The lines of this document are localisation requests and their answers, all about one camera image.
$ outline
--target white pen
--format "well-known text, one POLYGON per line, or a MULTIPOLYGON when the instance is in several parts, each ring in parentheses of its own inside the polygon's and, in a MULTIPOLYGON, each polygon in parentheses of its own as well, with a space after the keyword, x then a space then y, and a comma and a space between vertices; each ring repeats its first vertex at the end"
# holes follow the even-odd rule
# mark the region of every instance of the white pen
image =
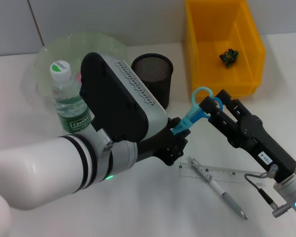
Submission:
POLYGON ((227 193, 215 180, 212 180, 212 176, 207 173, 196 159, 188 157, 188 163, 191 165, 191 168, 203 178, 209 185, 216 190, 217 193, 223 198, 223 200, 236 212, 239 216, 244 219, 248 219, 245 212, 242 208, 236 203, 236 201, 227 193))

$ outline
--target bottle label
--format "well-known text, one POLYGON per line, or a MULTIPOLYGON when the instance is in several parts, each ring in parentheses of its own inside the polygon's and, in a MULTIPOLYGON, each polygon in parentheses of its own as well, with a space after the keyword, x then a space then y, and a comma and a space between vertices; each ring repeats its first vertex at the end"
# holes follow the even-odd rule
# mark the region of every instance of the bottle label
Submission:
POLYGON ((60 122, 64 130, 68 133, 76 133, 84 130, 91 122, 91 116, 89 108, 87 108, 82 114, 75 117, 63 117, 58 115, 60 122))

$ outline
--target black mesh pen holder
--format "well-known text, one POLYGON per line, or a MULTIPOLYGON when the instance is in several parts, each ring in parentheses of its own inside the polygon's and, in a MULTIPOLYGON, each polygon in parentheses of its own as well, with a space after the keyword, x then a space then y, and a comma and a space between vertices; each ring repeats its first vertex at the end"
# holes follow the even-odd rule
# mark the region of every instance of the black mesh pen holder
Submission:
POLYGON ((132 70, 162 107, 166 109, 169 105, 171 75, 173 72, 171 61, 163 55, 147 53, 133 61, 132 70))

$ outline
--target bottle cap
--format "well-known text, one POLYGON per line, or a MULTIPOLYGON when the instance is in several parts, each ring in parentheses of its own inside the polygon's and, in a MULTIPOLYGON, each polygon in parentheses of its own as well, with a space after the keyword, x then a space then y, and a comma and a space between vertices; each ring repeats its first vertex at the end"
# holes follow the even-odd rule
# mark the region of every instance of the bottle cap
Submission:
POLYGON ((66 61, 56 61, 50 65, 50 73, 55 81, 60 83, 69 82, 71 79, 71 68, 70 64, 66 61))

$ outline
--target yellow box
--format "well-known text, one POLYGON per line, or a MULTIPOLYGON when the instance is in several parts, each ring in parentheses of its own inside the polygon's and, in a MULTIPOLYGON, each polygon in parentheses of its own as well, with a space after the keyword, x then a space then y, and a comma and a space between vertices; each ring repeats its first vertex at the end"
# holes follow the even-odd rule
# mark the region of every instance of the yellow box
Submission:
MULTIPOLYGON (((245 0, 185 0, 185 51, 191 91, 200 86, 214 95, 225 89, 233 97, 251 95, 261 84, 265 50, 245 0), (219 55, 239 52, 229 68, 219 55)), ((206 93, 199 93, 202 99, 206 93)))

